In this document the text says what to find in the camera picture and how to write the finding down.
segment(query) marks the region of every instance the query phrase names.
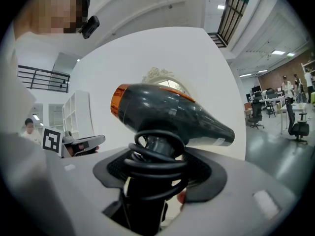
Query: black metal railing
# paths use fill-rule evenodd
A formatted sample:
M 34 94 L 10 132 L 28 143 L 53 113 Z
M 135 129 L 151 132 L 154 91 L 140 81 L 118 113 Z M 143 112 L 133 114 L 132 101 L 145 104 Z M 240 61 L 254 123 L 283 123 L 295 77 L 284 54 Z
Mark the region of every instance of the black metal railing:
M 68 92 L 69 74 L 19 65 L 18 77 L 29 89 Z
M 217 33 L 208 33 L 208 35 L 211 37 L 213 42 L 219 47 L 223 48 L 226 47 L 226 43 L 223 41 L 223 39 L 219 36 Z
M 228 44 L 240 23 L 249 0 L 226 0 L 218 35 Z

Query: shelving unit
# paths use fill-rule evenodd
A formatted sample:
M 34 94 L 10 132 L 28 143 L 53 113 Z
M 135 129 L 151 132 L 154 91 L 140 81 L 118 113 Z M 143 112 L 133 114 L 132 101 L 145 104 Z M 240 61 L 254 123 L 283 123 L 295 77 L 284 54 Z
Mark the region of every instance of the shelving unit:
M 313 66 L 315 67 L 315 60 L 312 60 L 306 64 L 301 63 L 301 66 L 303 68 L 304 73 L 305 73 L 305 67 L 309 67 L 310 64 L 313 64 Z
M 76 90 L 64 104 L 63 127 L 74 139 L 94 136 L 88 92 Z

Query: gray floor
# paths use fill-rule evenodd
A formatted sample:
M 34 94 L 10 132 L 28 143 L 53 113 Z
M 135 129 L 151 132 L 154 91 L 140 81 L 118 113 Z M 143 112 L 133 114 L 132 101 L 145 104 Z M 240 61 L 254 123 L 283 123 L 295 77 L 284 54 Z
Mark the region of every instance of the gray floor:
M 308 136 L 303 137 L 303 140 L 307 140 L 309 145 L 315 146 L 315 107 L 311 104 L 306 104 L 306 113 L 307 113 L 306 117 L 308 120 L 307 123 L 310 126 L 310 133 Z M 295 115 L 295 123 L 297 123 L 297 121 L 301 118 L 301 116 L 298 114 L 299 113 L 296 113 Z M 285 129 L 283 131 L 283 134 L 280 134 L 281 130 L 280 114 L 276 114 L 276 117 L 274 115 L 271 115 L 269 118 L 269 116 L 266 114 L 266 111 L 262 111 L 262 116 L 263 116 L 262 121 L 260 121 L 259 123 L 264 125 L 265 128 L 263 129 L 262 127 L 260 127 L 259 128 L 260 130 L 267 132 L 269 134 L 273 134 L 275 136 L 280 136 L 288 139 L 295 139 L 295 136 L 290 136 L 287 129 L 285 129 L 286 114 L 283 114 L 283 129 Z
M 270 134 L 266 128 L 263 131 L 247 127 L 246 134 L 245 160 L 300 196 L 315 165 L 315 147 L 291 141 L 279 134 Z

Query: black and white square marker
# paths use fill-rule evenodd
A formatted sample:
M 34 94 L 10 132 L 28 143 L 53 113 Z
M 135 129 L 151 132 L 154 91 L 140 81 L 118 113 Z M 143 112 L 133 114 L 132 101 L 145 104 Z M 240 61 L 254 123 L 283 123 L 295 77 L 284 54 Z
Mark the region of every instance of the black and white square marker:
M 42 147 L 43 149 L 54 151 L 59 156 L 62 156 L 63 132 L 51 127 L 44 127 Z

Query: black office chair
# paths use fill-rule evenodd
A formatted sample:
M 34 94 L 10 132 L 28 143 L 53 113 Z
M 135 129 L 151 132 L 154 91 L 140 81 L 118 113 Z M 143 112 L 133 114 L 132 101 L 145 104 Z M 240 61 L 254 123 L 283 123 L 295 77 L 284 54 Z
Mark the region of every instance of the black office chair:
M 248 122 L 253 123 L 250 125 L 251 128 L 257 128 L 262 127 L 265 128 L 263 125 L 259 124 L 258 122 L 262 120 L 262 115 L 261 115 L 261 106 L 262 104 L 259 102 L 258 99 L 254 99 L 252 101 L 252 118 L 248 119 Z
M 278 94 L 275 93 L 273 89 L 269 89 L 266 91 L 266 96 L 268 99 L 273 99 L 273 98 L 277 98 Z M 272 102 L 269 102 L 269 101 L 266 102 L 266 112 L 267 112 L 267 115 L 269 115 L 269 118 L 270 118 L 270 115 L 272 114 L 274 114 L 274 116 L 276 117 L 274 105 L 272 104 Z
M 307 143 L 307 141 L 302 140 L 303 136 L 308 136 L 310 132 L 310 126 L 306 123 L 307 120 L 303 120 L 303 116 L 307 113 L 299 114 L 301 116 L 301 120 L 298 120 L 296 124 L 295 122 L 295 113 L 292 110 L 291 99 L 287 98 L 285 100 L 287 114 L 289 115 L 289 129 L 288 132 L 291 136 L 296 136 L 296 141 L 299 143 Z

